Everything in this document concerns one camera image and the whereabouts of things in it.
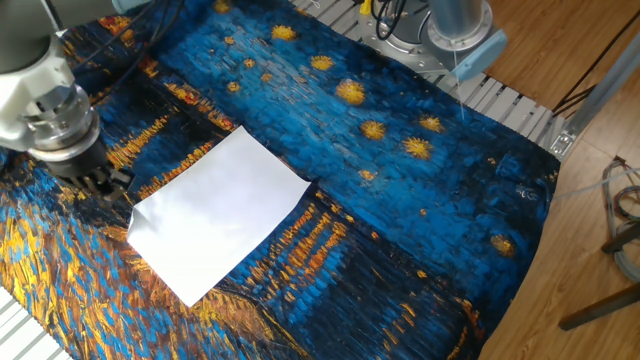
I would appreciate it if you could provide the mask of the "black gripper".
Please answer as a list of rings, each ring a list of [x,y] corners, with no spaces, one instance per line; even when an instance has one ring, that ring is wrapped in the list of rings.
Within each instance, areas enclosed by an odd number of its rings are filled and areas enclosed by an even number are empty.
[[[113,202],[118,198],[118,191],[126,192],[130,188],[133,173],[126,169],[106,168],[107,165],[107,148],[102,139],[97,139],[91,147],[69,160],[47,163],[54,176],[71,178],[75,187],[103,201]],[[98,169],[101,180],[85,176]]]

